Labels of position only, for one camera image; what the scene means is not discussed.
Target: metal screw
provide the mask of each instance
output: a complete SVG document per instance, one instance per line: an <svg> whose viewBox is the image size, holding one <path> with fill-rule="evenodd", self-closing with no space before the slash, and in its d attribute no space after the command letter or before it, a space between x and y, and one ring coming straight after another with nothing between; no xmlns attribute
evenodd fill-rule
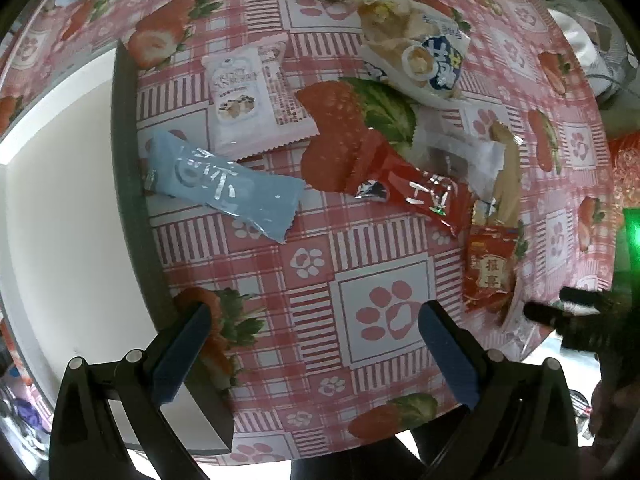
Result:
<svg viewBox="0 0 640 480"><path fill-rule="evenodd" d="M486 351L486 356L489 358L489 361L493 361L494 363L501 363L504 361L505 357L499 350L495 348L490 348Z"/></svg>
<svg viewBox="0 0 640 480"><path fill-rule="evenodd" d="M553 359L552 357L549 357L545 360L545 362L546 362L546 365L552 370L560 369L560 361L558 361L558 359Z"/></svg>
<svg viewBox="0 0 640 480"><path fill-rule="evenodd" d="M142 359L142 350L132 350L127 354L127 361L130 363L137 363Z"/></svg>
<svg viewBox="0 0 640 480"><path fill-rule="evenodd" d="M78 370L79 367L82 366L83 359L81 357L74 357L69 361L69 368L72 370Z"/></svg>

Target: red checkered tablecloth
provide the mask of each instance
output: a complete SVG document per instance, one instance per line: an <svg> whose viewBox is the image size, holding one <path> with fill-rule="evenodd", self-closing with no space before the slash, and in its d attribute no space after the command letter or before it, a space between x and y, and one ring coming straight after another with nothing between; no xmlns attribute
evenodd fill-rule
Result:
<svg viewBox="0 0 640 480"><path fill-rule="evenodd" d="M123 38L136 23L171 0L108 0L69 39L63 33L76 7L47 10L34 20L8 70L1 95L28 102L56 76L84 63L101 46ZM161 70L141 72L138 139L141 156L157 128L180 130L197 146L211 146L205 54L263 36L289 32L284 70L295 89L365 76L358 57L360 25L354 8L319 0L218 0L220 10L189 25L191 36ZM593 93L569 44L542 0L441 0L472 25L460 86L468 104L442 119L486 135L489 110L525 140L520 149L520 218L529 247L520 261L516 304L554 301L563 285L608 288L614 231L592 228L581 251L577 209L585 196L610 201L606 138ZM542 51L572 64L560 97L538 62ZM536 162L536 136L527 112L543 111L558 132L562 169ZM256 170L300 176L306 147L299 142L254 156ZM243 222L177 199L148 197L150 224L174 294L191 285L255 294L247 309L264 307L266 324L254 347L238 354L244 371L232 390L236 434L232 453L199 460L225 465L317 456L359 446L347 426L389 399L414 392L436 397L441 411L453 398L412 318L412 306L437 298L452 318L486 348L519 360L543 338L517 319L508 330L484 311L462 303L464 237L452 238L426 218L381 203L307 189L278 245ZM380 316L364 316L374 306ZM414 323L408 332L397 327ZM372 341L363 330L377 326Z"/></svg>

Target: orange snack package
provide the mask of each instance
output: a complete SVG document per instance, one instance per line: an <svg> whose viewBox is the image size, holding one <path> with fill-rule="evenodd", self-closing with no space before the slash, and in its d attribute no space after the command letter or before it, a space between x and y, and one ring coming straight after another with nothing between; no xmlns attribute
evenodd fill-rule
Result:
<svg viewBox="0 0 640 480"><path fill-rule="evenodd" d="M466 244L463 295L468 310L499 312L513 291L513 251L518 230L471 226Z"/></svg>

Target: red snack wrapper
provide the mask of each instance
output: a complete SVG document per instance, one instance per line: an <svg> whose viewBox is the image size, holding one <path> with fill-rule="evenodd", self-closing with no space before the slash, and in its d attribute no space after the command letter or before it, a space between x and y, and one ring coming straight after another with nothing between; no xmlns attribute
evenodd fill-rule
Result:
<svg viewBox="0 0 640 480"><path fill-rule="evenodd" d="M346 192L404 206L458 233L470 224L472 195L465 184L418 170L377 130L369 130L347 181Z"/></svg>
<svg viewBox="0 0 640 480"><path fill-rule="evenodd" d="M513 251L518 230L502 226L471 226L466 244L463 295L468 310L498 312L513 291Z"/></svg>

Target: light blue package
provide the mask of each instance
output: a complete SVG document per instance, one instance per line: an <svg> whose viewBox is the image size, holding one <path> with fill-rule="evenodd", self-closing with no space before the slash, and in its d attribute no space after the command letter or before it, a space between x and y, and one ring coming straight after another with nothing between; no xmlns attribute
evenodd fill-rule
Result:
<svg viewBox="0 0 640 480"><path fill-rule="evenodd" d="M249 170L170 132L153 136L148 164L147 189L211 206L281 244L305 188L299 178Z"/></svg>

